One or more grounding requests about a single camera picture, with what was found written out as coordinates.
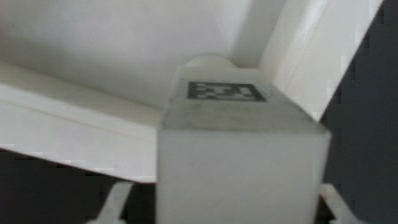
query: white block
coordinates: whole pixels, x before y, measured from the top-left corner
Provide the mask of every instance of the white block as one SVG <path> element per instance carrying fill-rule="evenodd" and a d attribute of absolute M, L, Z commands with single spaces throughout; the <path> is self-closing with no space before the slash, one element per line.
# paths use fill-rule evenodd
<path fill-rule="evenodd" d="M 255 70 L 179 74 L 157 133 L 157 224 L 308 224 L 328 132 Z M 216 86 L 228 88 L 216 100 L 196 99 Z"/>

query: white wall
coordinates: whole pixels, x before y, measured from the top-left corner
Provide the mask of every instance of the white wall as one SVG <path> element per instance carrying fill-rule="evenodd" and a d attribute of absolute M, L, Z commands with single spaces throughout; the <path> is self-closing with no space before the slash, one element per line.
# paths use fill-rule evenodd
<path fill-rule="evenodd" d="M 159 107 L 204 53 L 253 67 L 280 0 L 1 0 L 0 59 Z"/>

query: white leg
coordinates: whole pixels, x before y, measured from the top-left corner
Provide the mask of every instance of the white leg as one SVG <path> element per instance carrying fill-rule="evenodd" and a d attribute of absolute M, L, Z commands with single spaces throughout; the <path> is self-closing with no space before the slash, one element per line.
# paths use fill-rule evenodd
<path fill-rule="evenodd" d="M 115 183 L 108 193 L 108 198 L 102 204 L 97 219 L 88 221 L 86 224 L 124 224 L 124 221 L 118 220 L 118 216 L 124 208 L 124 203 L 127 200 L 131 187 L 132 187 L 131 182 Z"/>

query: white panel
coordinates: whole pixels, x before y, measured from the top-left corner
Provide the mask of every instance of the white panel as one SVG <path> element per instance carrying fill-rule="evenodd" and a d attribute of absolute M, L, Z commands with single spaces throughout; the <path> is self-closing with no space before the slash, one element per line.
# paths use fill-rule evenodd
<path fill-rule="evenodd" d="M 0 147 L 136 182 L 156 181 L 154 141 L 0 101 Z"/>
<path fill-rule="evenodd" d="M 0 147 L 138 182 L 154 182 L 159 112 L 0 63 Z"/>
<path fill-rule="evenodd" d="M 1 62 L 0 100 L 131 138 L 154 141 L 156 109 Z"/>
<path fill-rule="evenodd" d="M 259 69 L 319 119 L 381 0 L 289 0 Z"/>
<path fill-rule="evenodd" d="M 284 0 L 1 0 L 0 59 L 161 107 L 200 54 L 255 67 Z"/>

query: qr code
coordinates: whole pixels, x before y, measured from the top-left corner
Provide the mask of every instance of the qr code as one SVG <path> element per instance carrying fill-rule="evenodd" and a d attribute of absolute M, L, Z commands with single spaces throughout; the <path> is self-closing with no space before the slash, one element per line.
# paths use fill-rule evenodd
<path fill-rule="evenodd" d="M 244 83 L 188 83 L 188 99 L 223 101 L 264 101 L 252 84 Z"/>

